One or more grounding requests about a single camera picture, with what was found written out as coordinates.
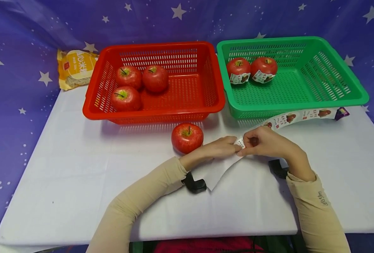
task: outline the blue cloth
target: blue cloth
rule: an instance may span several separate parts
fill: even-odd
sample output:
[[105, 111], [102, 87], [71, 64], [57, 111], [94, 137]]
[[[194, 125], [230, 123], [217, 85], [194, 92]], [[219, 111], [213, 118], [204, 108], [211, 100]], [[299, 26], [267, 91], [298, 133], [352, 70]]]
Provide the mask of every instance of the blue cloth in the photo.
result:
[[374, 122], [373, 0], [0, 0], [0, 220], [59, 92], [57, 48], [297, 35], [339, 52], [370, 94]]

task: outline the green basket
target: green basket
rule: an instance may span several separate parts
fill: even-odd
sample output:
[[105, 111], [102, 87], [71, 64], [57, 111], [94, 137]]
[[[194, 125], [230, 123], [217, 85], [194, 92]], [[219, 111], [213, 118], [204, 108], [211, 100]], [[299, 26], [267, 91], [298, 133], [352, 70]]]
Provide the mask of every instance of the green basket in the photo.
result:
[[[217, 45], [218, 61], [235, 119], [268, 118], [302, 109], [356, 106], [369, 96], [330, 44], [320, 37], [225, 40]], [[277, 61], [277, 75], [266, 84], [231, 85], [226, 64], [243, 57]]]

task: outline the basket rim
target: basket rim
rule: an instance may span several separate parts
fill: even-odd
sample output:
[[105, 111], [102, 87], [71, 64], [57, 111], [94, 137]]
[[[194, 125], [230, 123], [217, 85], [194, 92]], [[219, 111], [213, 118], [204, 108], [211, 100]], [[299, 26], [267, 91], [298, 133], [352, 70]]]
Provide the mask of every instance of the basket rim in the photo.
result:
[[[223, 55], [222, 46], [227, 44], [235, 44], [235, 43], [254, 43], [254, 44], [261, 44], [263, 42], [281, 42], [281, 40], [286, 42], [296, 42], [297, 40], [318, 40], [324, 44], [324, 46], [329, 47], [332, 51], [333, 60], [335, 63], [341, 67], [344, 71], [344, 74], [347, 75], [349, 79], [354, 81], [355, 88], [359, 91], [360, 98], [358, 99], [342, 99], [342, 100], [331, 100], [331, 101], [320, 101], [320, 102], [302, 102], [302, 103], [286, 103], [286, 104], [268, 104], [268, 105], [240, 105], [236, 102], [235, 98], [232, 94], [232, 87], [229, 82], [229, 76], [227, 74], [226, 64], [225, 64], [225, 56]], [[221, 69], [221, 76], [222, 81], [224, 83], [224, 90], [226, 92], [227, 99], [229, 101], [229, 106], [233, 107], [236, 110], [240, 110], [242, 112], [253, 112], [253, 111], [272, 111], [272, 110], [301, 110], [301, 109], [313, 109], [315, 108], [315, 103], [317, 103], [317, 107], [341, 107], [341, 106], [357, 106], [366, 104], [370, 96], [361, 85], [360, 81], [350, 69], [349, 66], [344, 62], [338, 52], [329, 44], [327, 40], [317, 36], [307, 36], [307, 37], [281, 37], [281, 38], [262, 38], [262, 39], [243, 39], [243, 40], [223, 40], [216, 45], [216, 50], [218, 51], [218, 62], [219, 68]]]
[[204, 45], [208, 48], [210, 60], [213, 67], [213, 78], [216, 86], [216, 95], [218, 96], [218, 103], [213, 106], [208, 107], [197, 107], [189, 109], [166, 109], [163, 110], [139, 110], [131, 112], [91, 112], [91, 106], [94, 106], [94, 101], [91, 100], [91, 95], [96, 92], [99, 87], [97, 83], [97, 75], [92, 75], [90, 83], [85, 94], [85, 102], [83, 105], [83, 115], [91, 120], [115, 120], [115, 119], [125, 119], [125, 118], [144, 118], [144, 117], [154, 117], [154, 116], [165, 116], [165, 115], [177, 115], [177, 114], [209, 114], [216, 113], [223, 109], [225, 106], [225, 96], [223, 91], [223, 82], [221, 78], [221, 70], [219, 69], [218, 59], [215, 54], [214, 46], [206, 41], [192, 41], [192, 42], [173, 42], [173, 43], [150, 43], [150, 44], [131, 44], [131, 45], [113, 45], [104, 48], [101, 51], [99, 60], [94, 68], [94, 73], [102, 73], [103, 62], [106, 58], [107, 53], [113, 48], [130, 49], [139, 48], [143, 50], [155, 50], [155, 48], [163, 49], [163, 46], [186, 46], [186, 45]]

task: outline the white tablecloth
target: white tablecloth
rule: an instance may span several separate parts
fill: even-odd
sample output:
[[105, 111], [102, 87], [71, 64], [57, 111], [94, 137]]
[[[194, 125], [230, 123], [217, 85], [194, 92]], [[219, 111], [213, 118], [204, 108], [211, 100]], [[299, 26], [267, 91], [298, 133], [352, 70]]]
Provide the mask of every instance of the white tablecloth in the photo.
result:
[[[87, 120], [86, 87], [62, 92], [0, 226], [0, 252], [87, 244], [109, 202], [175, 155], [174, 124], [119, 126]], [[305, 149], [345, 232], [374, 232], [374, 125], [361, 107], [350, 116], [310, 120], [279, 131]], [[225, 108], [198, 123], [204, 143], [243, 134]], [[193, 171], [200, 179], [209, 166]], [[153, 204], [131, 240], [294, 234], [296, 210], [265, 157], [244, 158], [210, 192], [182, 188]]]

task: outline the beige sleeve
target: beige sleeve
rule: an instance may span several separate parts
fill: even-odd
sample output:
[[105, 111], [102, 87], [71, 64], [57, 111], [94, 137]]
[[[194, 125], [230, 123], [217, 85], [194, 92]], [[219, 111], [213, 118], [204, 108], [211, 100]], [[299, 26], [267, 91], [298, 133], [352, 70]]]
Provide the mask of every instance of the beige sleeve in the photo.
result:
[[173, 157], [121, 192], [109, 204], [86, 253], [129, 252], [134, 221], [163, 195], [182, 186], [187, 172]]
[[299, 225], [310, 253], [348, 253], [343, 228], [326, 197], [322, 183], [305, 182], [288, 173], [288, 187], [297, 206]]

